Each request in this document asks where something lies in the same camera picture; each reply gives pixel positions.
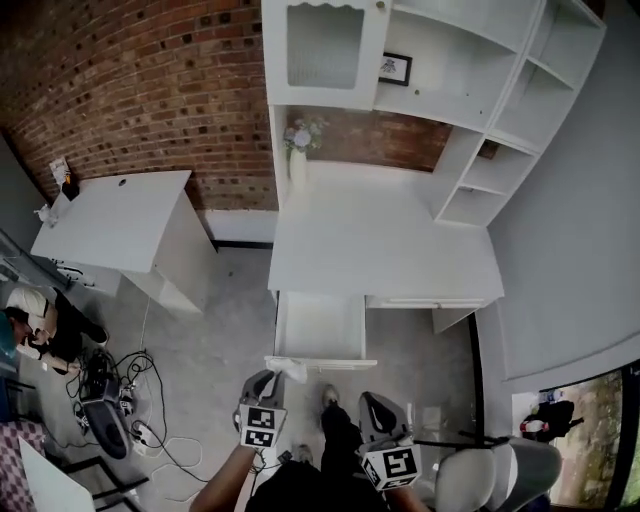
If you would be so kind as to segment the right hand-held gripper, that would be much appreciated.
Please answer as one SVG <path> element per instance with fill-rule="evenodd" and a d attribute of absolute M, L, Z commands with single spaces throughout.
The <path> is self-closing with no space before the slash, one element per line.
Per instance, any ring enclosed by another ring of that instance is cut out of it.
<path fill-rule="evenodd" d="M 385 492 L 412 485 L 421 476 L 421 453 L 405 411 L 371 392 L 361 394 L 358 410 L 365 442 L 359 449 L 360 463 L 374 489 Z"/>

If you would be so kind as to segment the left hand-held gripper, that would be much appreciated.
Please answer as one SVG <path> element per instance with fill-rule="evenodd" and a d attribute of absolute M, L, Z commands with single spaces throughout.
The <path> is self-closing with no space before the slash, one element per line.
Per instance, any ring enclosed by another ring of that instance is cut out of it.
<path fill-rule="evenodd" d="M 261 397 L 269 384 L 273 384 L 269 395 Z M 287 417 L 284 407 L 286 377 L 283 373 L 268 369 L 249 377 L 242 388 L 242 402 L 238 405 L 234 419 L 239 426 L 240 445 L 256 450 L 274 448 Z"/>

